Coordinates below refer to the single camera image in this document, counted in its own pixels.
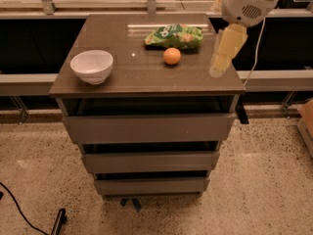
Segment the black cable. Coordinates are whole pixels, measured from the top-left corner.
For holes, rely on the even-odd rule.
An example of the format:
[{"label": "black cable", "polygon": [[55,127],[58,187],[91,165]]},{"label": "black cable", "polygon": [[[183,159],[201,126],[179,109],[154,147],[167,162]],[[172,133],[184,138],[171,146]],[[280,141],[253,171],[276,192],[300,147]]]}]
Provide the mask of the black cable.
[{"label": "black cable", "polygon": [[35,226],[33,226],[25,217],[25,215],[22,213],[21,208],[19,206],[19,203],[17,202],[16,198],[14,197],[14,195],[12,194],[12,192],[8,189],[7,186],[5,186],[2,182],[0,182],[0,185],[10,194],[11,198],[13,199],[14,203],[17,205],[17,208],[21,214],[21,216],[23,217],[23,219],[26,221],[26,223],[34,230],[37,230],[39,232],[41,232],[42,234],[45,235],[49,235],[48,233],[45,233],[44,231],[40,230],[39,228],[36,228]]}]

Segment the speckled floor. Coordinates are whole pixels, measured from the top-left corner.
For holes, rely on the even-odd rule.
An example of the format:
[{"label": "speckled floor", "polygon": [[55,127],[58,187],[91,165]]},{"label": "speckled floor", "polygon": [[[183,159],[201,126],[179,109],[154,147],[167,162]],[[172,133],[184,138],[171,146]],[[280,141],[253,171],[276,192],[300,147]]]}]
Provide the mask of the speckled floor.
[{"label": "speckled floor", "polygon": [[[0,180],[33,225],[50,233],[66,208],[61,234],[313,234],[313,163],[298,118],[237,120],[201,197],[140,198],[142,209],[103,200],[60,122],[0,124]],[[39,234],[5,192],[0,234]]]}]

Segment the floor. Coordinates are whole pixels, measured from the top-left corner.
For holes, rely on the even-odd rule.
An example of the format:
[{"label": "floor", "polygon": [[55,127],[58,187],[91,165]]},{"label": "floor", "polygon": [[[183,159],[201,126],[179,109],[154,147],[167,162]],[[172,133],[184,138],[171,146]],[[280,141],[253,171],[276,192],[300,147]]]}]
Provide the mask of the floor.
[{"label": "floor", "polygon": [[[97,194],[59,117],[13,118],[0,113],[0,180],[46,233],[65,208],[60,234],[313,234],[313,163],[296,116],[236,120],[201,197],[139,198],[139,212]],[[39,234],[0,190],[0,234]]]}]

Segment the white robot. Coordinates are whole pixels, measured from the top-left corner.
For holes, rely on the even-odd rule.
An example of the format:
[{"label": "white robot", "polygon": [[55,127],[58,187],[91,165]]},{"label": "white robot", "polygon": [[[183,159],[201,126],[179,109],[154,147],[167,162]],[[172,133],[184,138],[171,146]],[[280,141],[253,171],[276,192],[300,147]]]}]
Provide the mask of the white robot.
[{"label": "white robot", "polygon": [[261,23],[277,2],[278,0],[221,0],[222,17],[229,25],[217,34],[209,70],[212,76],[224,74],[247,40],[246,29]]}]

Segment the green chip bag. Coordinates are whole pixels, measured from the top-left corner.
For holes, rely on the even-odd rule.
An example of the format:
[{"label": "green chip bag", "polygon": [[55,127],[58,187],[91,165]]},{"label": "green chip bag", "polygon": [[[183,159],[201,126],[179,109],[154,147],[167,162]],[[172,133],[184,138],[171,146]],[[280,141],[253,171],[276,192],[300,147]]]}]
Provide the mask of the green chip bag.
[{"label": "green chip bag", "polygon": [[148,46],[177,49],[195,49],[201,45],[203,39],[200,27],[184,24],[163,26],[149,34],[145,43]]}]

